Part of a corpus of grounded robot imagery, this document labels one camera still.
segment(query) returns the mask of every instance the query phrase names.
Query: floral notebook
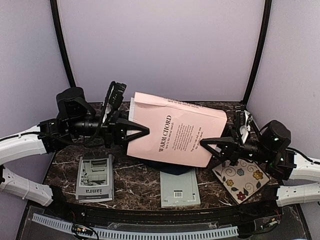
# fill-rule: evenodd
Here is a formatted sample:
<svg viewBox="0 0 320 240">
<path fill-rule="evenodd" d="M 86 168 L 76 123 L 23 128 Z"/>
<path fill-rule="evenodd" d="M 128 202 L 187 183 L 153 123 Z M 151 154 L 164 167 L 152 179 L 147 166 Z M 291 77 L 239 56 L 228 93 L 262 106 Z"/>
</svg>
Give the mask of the floral notebook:
<svg viewBox="0 0 320 240">
<path fill-rule="evenodd" d="M 255 162 L 239 159 L 235 166 L 229 164 L 227 160 L 212 171 L 238 204 L 242 204 L 270 181 Z"/>
</svg>

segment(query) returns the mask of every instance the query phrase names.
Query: gray wall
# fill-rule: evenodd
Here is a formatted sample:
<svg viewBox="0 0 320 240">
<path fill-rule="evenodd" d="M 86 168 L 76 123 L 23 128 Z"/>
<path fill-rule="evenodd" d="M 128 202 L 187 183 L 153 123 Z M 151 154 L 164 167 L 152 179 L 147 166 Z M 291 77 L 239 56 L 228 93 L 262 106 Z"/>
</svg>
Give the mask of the gray wall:
<svg viewBox="0 0 320 240">
<path fill-rule="evenodd" d="M 50 1 L 0 3 L 0 138 L 55 118 L 55 96 L 68 87 L 51 17 Z M 42 182 L 51 156 L 6 164 Z M 0 192 L 0 239 L 16 239 L 26 201 Z"/>
<path fill-rule="evenodd" d="M 320 159 L 320 1 L 274 1 L 248 109 L 258 125 L 276 119 L 292 134 L 292 147 Z M 320 240 L 317 203 L 302 208 Z"/>
<path fill-rule="evenodd" d="M 91 102 L 112 80 L 179 100 L 240 101 L 264 0 L 60 0 L 76 83 Z"/>
</svg>

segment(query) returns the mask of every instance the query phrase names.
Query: marble table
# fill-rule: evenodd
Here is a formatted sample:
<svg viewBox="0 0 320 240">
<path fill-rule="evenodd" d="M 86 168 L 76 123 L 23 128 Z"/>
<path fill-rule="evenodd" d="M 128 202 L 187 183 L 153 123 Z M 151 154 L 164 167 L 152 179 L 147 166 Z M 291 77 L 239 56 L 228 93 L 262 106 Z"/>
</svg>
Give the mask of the marble table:
<svg viewBox="0 0 320 240">
<path fill-rule="evenodd" d="M 227 125 L 233 124 L 233 108 L 238 102 L 192 102 L 208 108 L 224 110 L 227 114 Z M 93 103 L 99 113 L 101 104 Z M 130 103 L 124 102 L 122 110 L 128 111 Z M 100 203 L 79 203 L 75 199 L 76 180 L 81 156 L 97 153 L 112 154 L 115 156 L 114 171 L 114 200 Z M 201 204 L 199 206 L 161 208 L 160 172 L 145 166 L 138 159 L 126 156 L 126 151 L 120 146 L 85 148 L 83 146 L 68 146 L 56 153 L 48 169 L 44 184 L 62 188 L 67 201 L 86 206 L 139 211 L 168 211 L 168 210 L 205 210 L 226 206 L 235 206 L 236 202 L 229 196 L 223 185 L 214 176 L 212 168 L 219 165 L 217 160 L 211 160 L 206 168 L 196 168 L 197 183 Z M 277 185 L 275 179 L 264 187 Z M 254 194 L 243 204 L 258 202 L 264 194 L 264 189 Z"/>
</svg>

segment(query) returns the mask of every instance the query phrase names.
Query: orange flower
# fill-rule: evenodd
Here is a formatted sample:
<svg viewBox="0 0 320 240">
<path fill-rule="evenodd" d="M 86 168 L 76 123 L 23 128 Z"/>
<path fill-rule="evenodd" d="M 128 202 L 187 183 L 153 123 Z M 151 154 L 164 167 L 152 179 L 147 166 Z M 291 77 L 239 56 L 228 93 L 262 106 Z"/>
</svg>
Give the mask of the orange flower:
<svg viewBox="0 0 320 240">
<path fill-rule="evenodd" d="M 260 172 L 259 170 L 255 171 L 253 173 L 253 177 L 257 180 L 259 179 L 263 179 L 264 178 L 264 174 L 262 172 Z"/>
<path fill-rule="evenodd" d="M 227 180 L 227 181 L 225 181 L 226 182 L 226 184 L 228 185 L 228 186 L 230 186 L 230 187 L 232 187 L 232 185 L 234 184 L 234 182 L 232 181 L 232 180 Z"/>
</svg>

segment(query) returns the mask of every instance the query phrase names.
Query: open book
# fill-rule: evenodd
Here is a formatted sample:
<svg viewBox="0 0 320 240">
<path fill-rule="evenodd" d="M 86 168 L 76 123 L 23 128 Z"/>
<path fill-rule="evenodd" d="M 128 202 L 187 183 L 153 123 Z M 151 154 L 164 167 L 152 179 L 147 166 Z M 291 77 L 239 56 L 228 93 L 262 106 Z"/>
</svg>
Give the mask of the open book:
<svg viewBox="0 0 320 240">
<path fill-rule="evenodd" d="M 150 134 L 130 141 L 127 155 L 206 167 L 211 153 L 200 145 L 200 140 L 221 137 L 227 115 L 222 110 L 136 92 L 129 120 L 148 127 Z"/>
</svg>

